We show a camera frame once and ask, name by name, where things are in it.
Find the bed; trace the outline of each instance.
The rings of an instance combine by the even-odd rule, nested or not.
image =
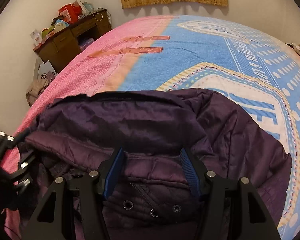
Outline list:
[[[102,36],[58,74],[30,108],[18,131],[55,98],[103,91],[208,88],[239,104],[292,156],[278,231],[300,230],[300,57],[261,31],[214,18],[155,16],[130,21]],[[17,169],[19,154],[3,168]],[[18,213],[7,223],[18,225]]]

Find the blue gripper pad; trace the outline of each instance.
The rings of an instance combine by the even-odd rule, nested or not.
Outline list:
[[[195,198],[199,198],[199,196],[201,195],[200,181],[197,176],[197,173],[194,170],[194,167],[192,166],[188,154],[186,153],[186,150],[183,148],[180,151],[180,160],[181,160],[183,172],[189,184],[189,189],[191,191],[191,194]]]
[[[119,176],[121,174],[121,169],[124,161],[124,152],[123,149],[120,148],[108,175],[105,180],[105,190],[103,192],[103,197],[105,200],[108,199],[112,195],[115,185],[118,182]]]

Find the purple jacket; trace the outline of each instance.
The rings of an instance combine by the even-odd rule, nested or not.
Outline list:
[[[179,151],[184,146],[224,178],[248,177],[276,224],[282,215],[290,154],[240,106],[217,92],[105,92],[56,99],[31,129],[19,145],[21,157],[31,148],[42,154],[31,169],[33,186],[19,207],[22,226],[54,178],[71,179],[97,169],[116,146],[123,147],[127,162],[104,203],[111,239],[193,238],[200,203],[191,197],[181,168]],[[132,209],[123,207],[126,200]],[[75,209],[79,221],[77,200]]]

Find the white wall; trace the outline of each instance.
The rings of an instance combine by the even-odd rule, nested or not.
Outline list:
[[[73,1],[11,0],[0,15],[0,131],[12,134],[29,109],[25,94],[36,59],[30,33],[51,26]]]
[[[35,54],[30,33],[50,26],[58,9],[74,0],[11,0],[0,15],[0,130],[12,134],[29,107],[25,91],[32,81]],[[300,43],[300,9],[293,0],[229,0],[220,8],[199,3],[122,9],[120,0],[81,0],[107,8],[112,26],[158,14],[210,16],[238,22],[284,42]]]
[[[215,17],[238,22],[268,33],[284,42],[300,43],[300,9],[293,0],[229,0],[220,8],[191,2],[149,5],[122,9],[120,0],[81,0],[95,8],[107,8],[112,26],[117,27],[136,17],[160,14],[185,14]]]

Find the metal snap button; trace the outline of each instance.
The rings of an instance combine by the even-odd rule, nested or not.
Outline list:
[[[178,213],[181,211],[181,206],[180,205],[174,205],[172,207],[173,212]]]
[[[125,210],[131,210],[133,208],[133,203],[129,200],[123,202],[123,207]]]
[[[158,217],[157,212],[156,212],[154,209],[152,209],[152,210],[150,211],[150,215],[151,215],[152,217],[154,217],[154,218],[157,218],[157,217]]]

